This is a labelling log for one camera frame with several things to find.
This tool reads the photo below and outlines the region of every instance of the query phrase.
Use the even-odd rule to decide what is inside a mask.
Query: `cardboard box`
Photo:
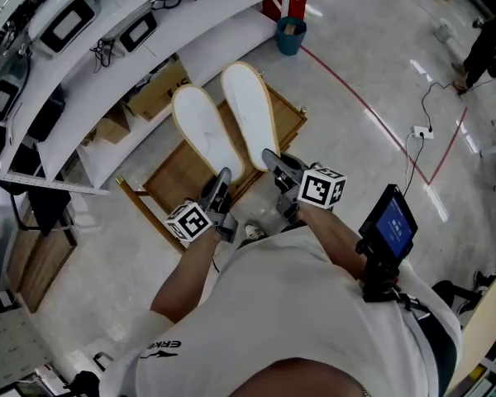
[[[131,129],[126,121],[125,109],[121,103],[116,103],[96,126],[96,137],[104,138],[112,144],[117,144],[129,134]]]
[[[174,91],[189,84],[188,74],[180,60],[166,65],[164,70],[153,78],[135,97],[128,107],[146,121],[153,119],[171,103]]]
[[[83,140],[81,140],[81,146],[86,147],[88,144],[90,144],[93,139],[96,137],[96,130],[98,126],[96,125],[94,128],[90,130],[90,132],[86,135]]]

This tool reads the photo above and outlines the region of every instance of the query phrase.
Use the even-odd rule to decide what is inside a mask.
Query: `white shoe insole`
[[[200,87],[184,85],[176,90],[171,103],[176,126],[215,175],[229,168],[231,180],[238,180],[244,163],[209,95]]]
[[[222,90],[235,116],[251,162],[258,170],[268,170],[263,150],[279,155],[274,111],[266,85],[255,70],[244,62],[235,62],[222,72]]]

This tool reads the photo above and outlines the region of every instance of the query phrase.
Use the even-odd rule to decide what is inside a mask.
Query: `shirt logo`
[[[163,350],[158,350],[156,353],[151,353],[147,356],[140,356],[140,359],[148,359],[149,357],[156,356],[157,359],[161,357],[172,357],[172,356],[177,356],[177,353],[168,353],[164,352]]]
[[[176,348],[180,347],[182,343],[180,341],[159,341],[159,342],[152,342],[149,344],[147,347],[147,350],[152,350],[153,348],[161,348],[161,347],[170,347],[170,348]],[[172,357],[172,356],[177,356],[178,353],[169,353],[169,352],[164,352],[163,350],[158,350],[155,353],[148,354],[147,356],[140,356],[140,359],[148,359],[149,357],[156,356],[157,359],[160,357]]]

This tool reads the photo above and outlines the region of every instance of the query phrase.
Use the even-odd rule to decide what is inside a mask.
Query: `hand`
[[[197,238],[194,242],[201,242],[202,244],[208,244],[210,246],[218,246],[221,242],[222,236],[219,231],[214,226],[209,227],[203,234]]]
[[[317,214],[327,211],[324,208],[319,208],[318,206],[314,206],[313,204],[303,201],[298,201],[298,207],[298,219],[304,221],[305,223],[308,223],[308,220],[312,219],[312,217]]]
[[[474,22],[472,22],[472,27],[477,29],[477,28],[481,28],[484,24],[485,22],[481,17],[476,17]]]

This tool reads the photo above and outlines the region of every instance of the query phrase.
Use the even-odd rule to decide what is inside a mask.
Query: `wooden board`
[[[452,390],[474,370],[496,341],[496,279],[478,302],[469,322],[463,328],[461,338],[461,360],[448,390]]]
[[[76,246],[77,242],[70,230],[52,231],[48,237],[40,236],[18,290],[31,313],[37,311],[51,283]]]
[[[26,212],[22,221],[28,227],[37,226],[35,215],[31,210]],[[9,263],[7,265],[9,288],[13,293],[17,293],[20,288],[27,263],[30,260],[31,253],[40,237],[40,231],[19,231],[17,233],[11,250],[11,257],[9,258]]]
[[[268,90],[274,108],[279,147],[284,150],[298,134],[299,128],[307,121],[307,118],[271,87],[268,87]],[[231,198],[235,203],[264,172],[257,170],[251,164],[241,131],[227,102],[222,102],[218,110],[233,145],[246,167],[242,178],[230,187]],[[147,180],[144,188],[165,213],[171,213],[186,198],[197,198],[204,185],[212,177],[213,172],[206,163],[186,141],[183,141]]]

